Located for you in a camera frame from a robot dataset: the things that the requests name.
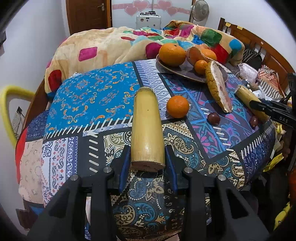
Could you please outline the dark red plum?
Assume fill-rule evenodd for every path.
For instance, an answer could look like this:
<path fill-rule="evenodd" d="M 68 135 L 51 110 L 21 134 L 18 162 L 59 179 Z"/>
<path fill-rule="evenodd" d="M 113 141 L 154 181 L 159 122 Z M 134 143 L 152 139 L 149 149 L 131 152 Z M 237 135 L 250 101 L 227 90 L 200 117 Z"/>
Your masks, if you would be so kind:
<path fill-rule="evenodd" d="M 210 113 L 207 116 L 207 121 L 213 126 L 217 126 L 220 123 L 220 116 L 217 113 Z"/>
<path fill-rule="evenodd" d="M 257 116 L 253 115 L 253 116 L 250 118 L 249 124 L 250 124 L 250 126 L 251 126 L 253 129 L 254 129 L 256 126 L 258 126 L 258 118 L 257 118 Z"/>

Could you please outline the striped cloth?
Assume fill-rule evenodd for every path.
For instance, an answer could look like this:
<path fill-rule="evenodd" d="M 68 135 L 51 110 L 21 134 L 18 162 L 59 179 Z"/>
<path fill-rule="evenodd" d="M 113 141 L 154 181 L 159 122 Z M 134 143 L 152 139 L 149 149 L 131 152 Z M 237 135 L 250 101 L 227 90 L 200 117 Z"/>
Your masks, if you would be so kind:
<path fill-rule="evenodd" d="M 280 87 L 280 78 L 276 71 L 262 65 L 258 71 L 259 86 L 262 88 L 267 97 L 275 100 L 281 100 L 285 97 Z"/>

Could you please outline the pink patterned pillow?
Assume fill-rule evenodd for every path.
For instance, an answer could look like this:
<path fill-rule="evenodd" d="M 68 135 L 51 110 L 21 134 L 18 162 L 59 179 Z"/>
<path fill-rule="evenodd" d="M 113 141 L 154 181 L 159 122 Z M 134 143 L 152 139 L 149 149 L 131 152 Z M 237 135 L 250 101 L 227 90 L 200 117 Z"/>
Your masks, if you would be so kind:
<path fill-rule="evenodd" d="M 249 83 L 255 83 L 258 77 L 258 71 L 246 63 L 238 65 L 240 77 L 246 79 Z"/>

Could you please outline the wooden bed headboard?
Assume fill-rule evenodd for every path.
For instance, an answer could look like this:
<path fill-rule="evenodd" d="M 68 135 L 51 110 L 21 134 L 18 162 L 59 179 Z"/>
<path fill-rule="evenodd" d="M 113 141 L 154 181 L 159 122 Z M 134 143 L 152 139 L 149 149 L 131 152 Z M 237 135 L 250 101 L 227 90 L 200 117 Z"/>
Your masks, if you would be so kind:
<path fill-rule="evenodd" d="M 264 54 L 264 57 L 262 57 L 262 64 L 278 73 L 280 76 L 280 83 L 284 82 L 288 73 L 295 72 L 285 57 L 274 49 L 274 47 L 247 29 L 226 22 L 224 18 L 220 18 L 218 30 L 225 33 L 228 33 L 229 31 L 229 35 L 237 38 L 250 49 L 255 50 L 256 47 L 258 47 L 258 53 Z"/>

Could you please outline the black bag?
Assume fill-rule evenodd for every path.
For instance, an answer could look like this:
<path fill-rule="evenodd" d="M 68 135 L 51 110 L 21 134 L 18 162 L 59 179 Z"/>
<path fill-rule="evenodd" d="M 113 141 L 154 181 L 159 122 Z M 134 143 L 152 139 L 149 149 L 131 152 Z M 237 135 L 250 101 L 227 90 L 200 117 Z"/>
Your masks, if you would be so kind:
<path fill-rule="evenodd" d="M 259 70 L 262 66 L 263 60 L 259 53 L 247 48 L 244 50 L 242 62 L 248 64 L 255 70 Z"/>

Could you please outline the large orange far side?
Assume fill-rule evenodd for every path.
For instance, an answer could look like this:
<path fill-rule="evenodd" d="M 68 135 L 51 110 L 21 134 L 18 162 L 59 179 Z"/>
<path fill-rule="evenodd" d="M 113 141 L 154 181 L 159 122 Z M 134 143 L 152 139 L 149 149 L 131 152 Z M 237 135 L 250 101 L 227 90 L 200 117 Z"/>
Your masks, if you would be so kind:
<path fill-rule="evenodd" d="M 202 53 L 205 57 L 207 57 L 207 58 L 209 58 L 209 59 L 212 59 L 212 60 L 214 60 L 214 61 L 217 60 L 217 56 L 216 56 L 216 54 L 215 54 L 212 50 L 210 50 L 210 49 L 202 49 L 202 50 L 201 50 L 201 53 Z"/>

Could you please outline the small orange on plate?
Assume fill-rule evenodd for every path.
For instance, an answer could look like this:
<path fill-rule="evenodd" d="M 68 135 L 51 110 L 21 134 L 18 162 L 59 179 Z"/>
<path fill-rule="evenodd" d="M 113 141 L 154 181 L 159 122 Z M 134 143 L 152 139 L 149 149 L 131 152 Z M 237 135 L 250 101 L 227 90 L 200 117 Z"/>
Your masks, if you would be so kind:
<path fill-rule="evenodd" d="M 207 65 L 205 60 L 198 60 L 194 65 L 194 70 L 198 75 L 205 75 Z"/>

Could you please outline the blue patterned tablecloth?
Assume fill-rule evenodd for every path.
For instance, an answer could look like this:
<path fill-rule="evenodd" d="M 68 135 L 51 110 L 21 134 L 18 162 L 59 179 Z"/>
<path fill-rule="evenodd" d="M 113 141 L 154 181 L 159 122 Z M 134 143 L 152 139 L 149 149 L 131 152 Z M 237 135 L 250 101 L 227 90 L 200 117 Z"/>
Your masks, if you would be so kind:
<path fill-rule="evenodd" d="M 20 224 L 30 228 L 67 178 L 95 174 L 120 157 L 132 138 L 134 96 L 151 88 L 159 102 L 164 141 L 187 166 L 202 175 L 224 175 L 242 189 L 266 164 L 275 143 L 271 121 L 254 129 L 251 111 L 235 95 L 240 80 L 224 75 L 233 111 L 223 113 L 206 85 L 165 73 L 154 60 L 116 64 L 63 82 L 52 106 L 33 102 L 26 128 L 16 145 L 19 192 L 25 209 Z M 189 102 L 183 118 L 167 113 L 176 95 Z M 210 113 L 221 120 L 213 126 Z"/>

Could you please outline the dark round plate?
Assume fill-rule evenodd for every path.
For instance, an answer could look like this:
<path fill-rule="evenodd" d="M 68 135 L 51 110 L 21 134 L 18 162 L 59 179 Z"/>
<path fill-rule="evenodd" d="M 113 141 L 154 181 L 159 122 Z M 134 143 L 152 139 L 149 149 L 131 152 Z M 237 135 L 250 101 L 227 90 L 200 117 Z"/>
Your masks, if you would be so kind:
<path fill-rule="evenodd" d="M 197 81 L 201 83 L 206 83 L 206 76 L 199 75 L 195 68 L 187 61 L 187 59 L 184 61 L 184 63 L 177 67 L 172 67 L 170 65 L 165 64 L 160 58 L 159 55 L 156 56 L 156 62 L 159 66 L 164 68 L 168 73 L 175 74 L 179 77 L 189 79 L 192 81 Z"/>

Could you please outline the large orange with stem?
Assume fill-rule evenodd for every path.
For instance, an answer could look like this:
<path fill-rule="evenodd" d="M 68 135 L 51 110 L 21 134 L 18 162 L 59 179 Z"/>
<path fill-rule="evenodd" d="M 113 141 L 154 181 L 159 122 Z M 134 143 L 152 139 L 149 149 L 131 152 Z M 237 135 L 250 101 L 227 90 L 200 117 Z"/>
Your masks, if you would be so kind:
<path fill-rule="evenodd" d="M 166 65 L 178 67 L 184 63 L 186 52 L 177 44 L 166 43 L 159 49 L 159 59 Z"/>

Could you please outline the standing electric fan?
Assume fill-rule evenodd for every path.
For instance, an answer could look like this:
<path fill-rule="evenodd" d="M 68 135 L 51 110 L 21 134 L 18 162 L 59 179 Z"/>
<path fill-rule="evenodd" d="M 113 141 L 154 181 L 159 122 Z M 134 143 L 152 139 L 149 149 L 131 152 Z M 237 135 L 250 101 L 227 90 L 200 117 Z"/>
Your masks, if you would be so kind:
<path fill-rule="evenodd" d="M 209 5 L 204 0 L 193 1 L 190 12 L 190 22 L 204 26 L 210 13 Z"/>

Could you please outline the colourful plush blanket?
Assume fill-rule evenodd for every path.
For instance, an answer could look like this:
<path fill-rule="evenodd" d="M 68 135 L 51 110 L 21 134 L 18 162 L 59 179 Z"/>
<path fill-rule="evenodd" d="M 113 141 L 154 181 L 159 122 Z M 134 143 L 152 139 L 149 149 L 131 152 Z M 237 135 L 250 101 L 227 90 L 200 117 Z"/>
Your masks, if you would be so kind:
<path fill-rule="evenodd" d="M 162 30 L 143 27 L 92 29 L 75 33 L 56 49 L 45 71 L 45 93 L 53 98 L 62 82 L 75 72 L 85 73 L 117 63 L 154 59 L 161 47 L 174 43 L 184 50 L 192 46 L 210 49 L 218 62 L 236 66 L 242 62 L 245 45 L 220 30 L 172 20 Z"/>

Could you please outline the white wardrobe with hearts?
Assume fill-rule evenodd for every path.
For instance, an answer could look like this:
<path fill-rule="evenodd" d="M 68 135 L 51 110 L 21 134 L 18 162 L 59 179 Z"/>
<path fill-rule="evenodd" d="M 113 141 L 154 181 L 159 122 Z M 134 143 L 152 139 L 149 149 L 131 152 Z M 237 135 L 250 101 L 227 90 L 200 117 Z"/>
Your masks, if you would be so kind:
<path fill-rule="evenodd" d="M 135 29 L 140 13 L 155 11 L 161 17 L 161 28 L 171 20 L 189 21 L 191 0 L 170 1 L 111 1 L 111 22 L 113 27 L 126 26 Z"/>

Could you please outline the brown wooden door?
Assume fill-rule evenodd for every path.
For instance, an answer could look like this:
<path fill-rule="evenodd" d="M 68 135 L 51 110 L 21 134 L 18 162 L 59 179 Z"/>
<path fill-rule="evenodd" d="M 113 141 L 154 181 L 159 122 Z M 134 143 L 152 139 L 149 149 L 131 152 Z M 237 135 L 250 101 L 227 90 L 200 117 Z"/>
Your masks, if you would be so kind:
<path fill-rule="evenodd" d="M 108 0 L 67 0 L 66 13 L 71 35 L 112 27 L 111 1 Z"/>

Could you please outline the yellow chair frame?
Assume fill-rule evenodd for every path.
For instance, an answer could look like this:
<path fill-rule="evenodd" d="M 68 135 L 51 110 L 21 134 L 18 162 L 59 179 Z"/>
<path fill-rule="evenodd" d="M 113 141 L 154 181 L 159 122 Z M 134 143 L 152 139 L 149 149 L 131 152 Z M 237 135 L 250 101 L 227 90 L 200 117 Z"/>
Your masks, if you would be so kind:
<path fill-rule="evenodd" d="M 6 134 L 13 147 L 16 146 L 17 138 L 11 125 L 10 101 L 16 98 L 31 102 L 33 97 L 34 93 L 32 91 L 15 85 L 7 85 L 1 90 L 1 117 Z"/>

